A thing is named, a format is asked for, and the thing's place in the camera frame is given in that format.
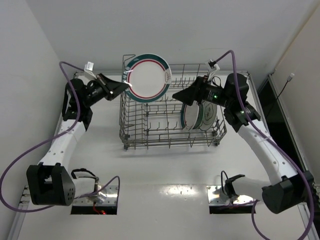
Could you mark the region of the white plate teal line pattern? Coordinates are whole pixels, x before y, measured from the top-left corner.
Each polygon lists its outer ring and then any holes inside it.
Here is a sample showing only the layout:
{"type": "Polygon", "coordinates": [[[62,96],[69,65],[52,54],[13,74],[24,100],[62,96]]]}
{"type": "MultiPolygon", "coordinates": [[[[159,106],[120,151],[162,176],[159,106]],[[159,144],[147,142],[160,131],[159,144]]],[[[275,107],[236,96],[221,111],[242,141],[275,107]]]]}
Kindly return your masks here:
{"type": "Polygon", "coordinates": [[[204,101],[202,103],[202,106],[203,106],[203,118],[199,126],[199,129],[201,131],[208,131],[213,126],[216,120],[218,107],[216,104],[208,101],[204,101]]]}

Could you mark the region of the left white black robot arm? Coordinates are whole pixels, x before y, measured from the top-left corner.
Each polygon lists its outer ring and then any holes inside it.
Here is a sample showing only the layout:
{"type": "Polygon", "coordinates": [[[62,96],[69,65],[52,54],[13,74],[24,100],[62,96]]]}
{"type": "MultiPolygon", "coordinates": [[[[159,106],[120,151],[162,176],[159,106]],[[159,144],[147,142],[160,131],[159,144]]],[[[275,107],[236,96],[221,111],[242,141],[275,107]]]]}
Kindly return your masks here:
{"type": "Polygon", "coordinates": [[[88,84],[74,78],[65,86],[62,121],[57,138],[36,165],[26,171],[31,201],[38,206],[69,206],[74,199],[95,195],[98,177],[75,177],[68,172],[71,156],[92,120],[91,107],[102,99],[112,101],[132,85],[102,73],[88,84]]]}

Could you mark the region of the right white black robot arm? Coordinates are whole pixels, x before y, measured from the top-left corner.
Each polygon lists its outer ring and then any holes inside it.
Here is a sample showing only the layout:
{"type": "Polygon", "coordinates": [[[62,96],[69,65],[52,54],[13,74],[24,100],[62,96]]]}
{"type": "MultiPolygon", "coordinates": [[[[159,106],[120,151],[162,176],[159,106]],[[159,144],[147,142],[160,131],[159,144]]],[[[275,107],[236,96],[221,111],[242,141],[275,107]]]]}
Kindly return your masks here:
{"type": "Polygon", "coordinates": [[[198,76],[187,88],[173,94],[173,98],[185,105],[212,103],[224,108],[223,115],[230,126],[250,146],[264,167],[268,181],[247,178],[238,174],[225,180],[225,195],[234,199],[239,195],[250,196],[263,202],[274,214],[312,199],[314,180],[310,171],[301,171],[285,157],[269,135],[261,116],[247,102],[249,85],[247,77],[229,74],[224,86],[213,85],[208,77],[198,76]]]}

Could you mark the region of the green red rimmed plate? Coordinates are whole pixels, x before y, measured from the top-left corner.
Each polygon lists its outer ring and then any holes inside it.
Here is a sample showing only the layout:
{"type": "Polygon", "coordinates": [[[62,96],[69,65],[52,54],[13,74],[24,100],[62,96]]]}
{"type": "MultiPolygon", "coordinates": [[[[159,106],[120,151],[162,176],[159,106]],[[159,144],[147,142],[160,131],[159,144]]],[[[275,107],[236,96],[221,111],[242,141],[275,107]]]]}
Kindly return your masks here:
{"type": "Polygon", "coordinates": [[[129,84],[125,93],[139,103],[151,103],[167,93],[172,71],[167,61],[153,53],[135,56],[124,66],[122,81],[129,84]]]}
{"type": "Polygon", "coordinates": [[[190,132],[198,127],[200,124],[199,113],[200,107],[196,101],[194,101],[191,106],[184,103],[182,104],[180,123],[184,132],[190,132]]]}

